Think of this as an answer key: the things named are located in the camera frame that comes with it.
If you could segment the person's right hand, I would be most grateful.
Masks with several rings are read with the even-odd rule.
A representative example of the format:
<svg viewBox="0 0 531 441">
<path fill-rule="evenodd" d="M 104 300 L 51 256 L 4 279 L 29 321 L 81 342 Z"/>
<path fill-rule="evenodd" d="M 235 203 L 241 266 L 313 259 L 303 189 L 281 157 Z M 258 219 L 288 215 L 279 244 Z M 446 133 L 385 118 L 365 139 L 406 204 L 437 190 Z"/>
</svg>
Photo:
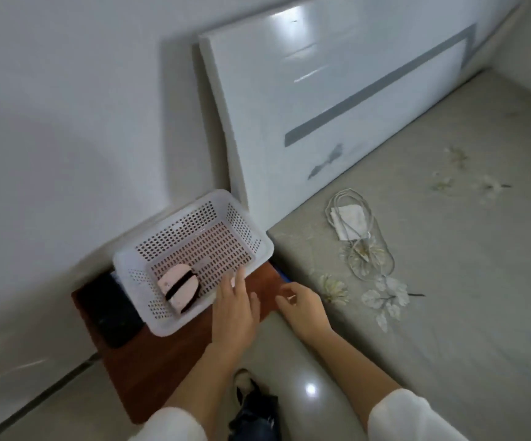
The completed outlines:
<svg viewBox="0 0 531 441">
<path fill-rule="evenodd" d="M 304 310 L 299 313 L 281 313 L 301 341 L 316 346 L 324 337 L 333 333 L 320 296 L 304 286 Z"/>
</svg>

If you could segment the person's left hand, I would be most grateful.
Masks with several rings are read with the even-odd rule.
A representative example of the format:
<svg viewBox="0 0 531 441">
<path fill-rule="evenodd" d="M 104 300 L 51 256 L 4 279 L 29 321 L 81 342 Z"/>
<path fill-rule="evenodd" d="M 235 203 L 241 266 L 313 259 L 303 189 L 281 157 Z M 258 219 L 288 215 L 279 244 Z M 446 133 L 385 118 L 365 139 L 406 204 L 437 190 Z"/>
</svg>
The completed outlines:
<svg viewBox="0 0 531 441">
<path fill-rule="evenodd" d="M 245 267 L 226 273 L 212 304 L 212 336 L 215 348 L 228 357 L 240 357 L 254 340 L 259 323 L 253 323 Z"/>
</svg>

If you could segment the person's right forearm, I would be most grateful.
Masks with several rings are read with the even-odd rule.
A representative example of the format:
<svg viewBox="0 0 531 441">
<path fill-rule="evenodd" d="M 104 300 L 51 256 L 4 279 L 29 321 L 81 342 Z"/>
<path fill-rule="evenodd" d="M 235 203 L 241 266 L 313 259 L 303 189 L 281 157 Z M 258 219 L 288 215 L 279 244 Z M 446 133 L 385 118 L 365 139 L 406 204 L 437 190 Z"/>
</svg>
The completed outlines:
<svg viewBox="0 0 531 441">
<path fill-rule="evenodd" d="M 369 441 L 468 441 L 426 399 L 401 387 L 332 329 L 301 338 L 324 361 Z"/>
</svg>

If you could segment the person's left forearm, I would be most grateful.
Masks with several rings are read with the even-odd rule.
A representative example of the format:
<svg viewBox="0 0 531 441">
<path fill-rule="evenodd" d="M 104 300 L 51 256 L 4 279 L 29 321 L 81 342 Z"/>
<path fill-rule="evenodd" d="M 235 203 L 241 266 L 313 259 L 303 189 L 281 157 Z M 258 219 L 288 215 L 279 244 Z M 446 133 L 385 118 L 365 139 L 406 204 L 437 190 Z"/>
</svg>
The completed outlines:
<svg viewBox="0 0 531 441">
<path fill-rule="evenodd" d="M 212 342 L 162 408 L 128 441 L 208 441 L 247 344 Z"/>
</svg>

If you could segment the person's white shoe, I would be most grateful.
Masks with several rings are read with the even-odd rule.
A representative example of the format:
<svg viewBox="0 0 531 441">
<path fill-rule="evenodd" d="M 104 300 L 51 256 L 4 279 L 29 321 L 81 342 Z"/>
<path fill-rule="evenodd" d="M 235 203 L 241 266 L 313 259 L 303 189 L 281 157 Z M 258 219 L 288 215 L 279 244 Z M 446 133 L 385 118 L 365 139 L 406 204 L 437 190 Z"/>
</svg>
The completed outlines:
<svg viewBox="0 0 531 441">
<path fill-rule="evenodd" d="M 251 393 L 261 393 L 261 387 L 250 371 L 245 368 L 239 369 L 233 376 L 233 396 L 235 401 L 242 407 Z"/>
</svg>

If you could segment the pink pouch with black band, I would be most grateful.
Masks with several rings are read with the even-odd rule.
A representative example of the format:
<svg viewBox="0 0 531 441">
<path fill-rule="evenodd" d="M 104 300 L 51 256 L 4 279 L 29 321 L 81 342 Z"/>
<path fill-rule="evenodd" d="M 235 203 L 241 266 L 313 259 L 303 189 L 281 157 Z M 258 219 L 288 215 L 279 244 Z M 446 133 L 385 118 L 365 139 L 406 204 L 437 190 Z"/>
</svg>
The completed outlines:
<svg viewBox="0 0 531 441">
<path fill-rule="evenodd" d="M 186 264 L 170 267 L 157 283 L 166 302 L 180 315 L 186 313 L 200 295 L 198 276 Z"/>
</svg>

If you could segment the white perforated plastic basket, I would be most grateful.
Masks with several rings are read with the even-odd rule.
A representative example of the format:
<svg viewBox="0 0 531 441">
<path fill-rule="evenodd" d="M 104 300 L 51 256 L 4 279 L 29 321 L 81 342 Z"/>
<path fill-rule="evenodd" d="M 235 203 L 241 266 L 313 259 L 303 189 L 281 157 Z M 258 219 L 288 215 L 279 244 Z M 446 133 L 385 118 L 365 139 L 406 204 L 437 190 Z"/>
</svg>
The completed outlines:
<svg viewBox="0 0 531 441">
<path fill-rule="evenodd" d="M 227 190 L 214 190 L 137 233 L 113 256 L 115 272 L 139 317 L 158 337 L 176 333 L 215 299 L 222 276 L 269 261 L 274 244 Z M 199 297 L 179 314 L 159 288 L 169 268 L 185 264 L 199 280 Z"/>
</svg>

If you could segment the white charger adapter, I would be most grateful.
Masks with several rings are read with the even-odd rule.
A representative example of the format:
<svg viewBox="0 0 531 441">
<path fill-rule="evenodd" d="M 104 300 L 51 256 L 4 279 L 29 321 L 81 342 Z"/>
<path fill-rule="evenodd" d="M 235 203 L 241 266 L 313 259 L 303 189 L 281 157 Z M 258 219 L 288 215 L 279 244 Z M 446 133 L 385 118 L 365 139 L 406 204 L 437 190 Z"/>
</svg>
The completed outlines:
<svg viewBox="0 0 531 441">
<path fill-rule="evenodd" d="M 369 237 L 368 222 L 361 205 L 331 207 L 330 217 L 339 241 L 355 242 Z"/>
</svg>

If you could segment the person's jeans leg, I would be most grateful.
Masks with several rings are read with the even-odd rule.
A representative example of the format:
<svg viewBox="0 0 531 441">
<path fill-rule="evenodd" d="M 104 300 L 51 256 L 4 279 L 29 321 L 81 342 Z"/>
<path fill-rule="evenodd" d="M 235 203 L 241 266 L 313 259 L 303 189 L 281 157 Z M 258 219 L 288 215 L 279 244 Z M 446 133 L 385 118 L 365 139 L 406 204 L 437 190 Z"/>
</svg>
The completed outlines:
<svg viewBox="0 0 531 441">
<path fill-rule="evenodd" d="M 228 423 L 227 441 L 282 441 L 278 397 L 253 390 Z"/>
</svg>

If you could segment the brown wooden bedside table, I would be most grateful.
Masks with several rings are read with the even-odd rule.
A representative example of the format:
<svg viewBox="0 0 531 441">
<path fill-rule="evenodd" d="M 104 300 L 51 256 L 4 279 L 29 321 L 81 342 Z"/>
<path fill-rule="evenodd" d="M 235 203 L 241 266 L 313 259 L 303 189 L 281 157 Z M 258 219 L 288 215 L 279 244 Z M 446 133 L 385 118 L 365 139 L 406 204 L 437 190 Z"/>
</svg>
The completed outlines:
<svg viewBox="0 0 531 441">
<path fill-rule="evenodd" d="M 73 291 L 72 301 L 129 420 L 143 424 L 164 405 L 208 346 L 212 307 L 170 336 L 156 336 L 144 326 L 121 348 L 111 348 L 78 302 L 78 295 L 84 290 L 85 287 Z"/>
</svg>

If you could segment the black bag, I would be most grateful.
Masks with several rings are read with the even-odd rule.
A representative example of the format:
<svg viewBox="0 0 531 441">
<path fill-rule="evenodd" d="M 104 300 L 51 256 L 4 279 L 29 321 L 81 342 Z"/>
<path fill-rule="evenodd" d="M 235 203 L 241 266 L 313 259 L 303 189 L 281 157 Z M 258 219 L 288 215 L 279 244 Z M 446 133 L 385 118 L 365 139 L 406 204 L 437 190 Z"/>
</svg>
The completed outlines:
<svg viewBox="0 0 531 441">
<path fill-rule="evenodd" d="M 125 346 L 145 326 L 115 271 L 102 273 L 85 284 L 75 298 L 105 344 L 112 349 Z"/>
</svg>

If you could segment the bed with floral grey sheet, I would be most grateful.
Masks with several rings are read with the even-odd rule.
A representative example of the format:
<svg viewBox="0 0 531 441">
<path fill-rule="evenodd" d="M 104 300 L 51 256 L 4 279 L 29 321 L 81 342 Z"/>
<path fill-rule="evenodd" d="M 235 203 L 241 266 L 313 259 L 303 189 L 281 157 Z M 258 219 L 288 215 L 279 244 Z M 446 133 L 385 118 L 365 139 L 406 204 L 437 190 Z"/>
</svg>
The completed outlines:
<svg viewBox="0 0 531 441">
<path fill-rule="evenodd" d="M 361 297 L 325 209 L 347 189 L 372 212 L 407 287 L 400 319 Z M 531 93 L 484 71 L 268 231 L 331 323 L 475 441 L 531 441 Z"/>
</svg>

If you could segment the white glossy headboard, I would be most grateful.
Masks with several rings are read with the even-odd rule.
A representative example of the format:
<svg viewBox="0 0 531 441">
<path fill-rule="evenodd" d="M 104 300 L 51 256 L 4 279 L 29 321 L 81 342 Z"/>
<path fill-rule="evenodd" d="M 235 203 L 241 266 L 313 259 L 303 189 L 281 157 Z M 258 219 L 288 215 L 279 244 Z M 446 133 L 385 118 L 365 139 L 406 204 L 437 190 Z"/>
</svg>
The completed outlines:
<svg viewBox="0 0 531 441">
<path fill-rule="evenodd" d="M 422 115 L 524 0 L 301 0 L 199 46 L 232 194 L 269 230 Z"/>
</svg>

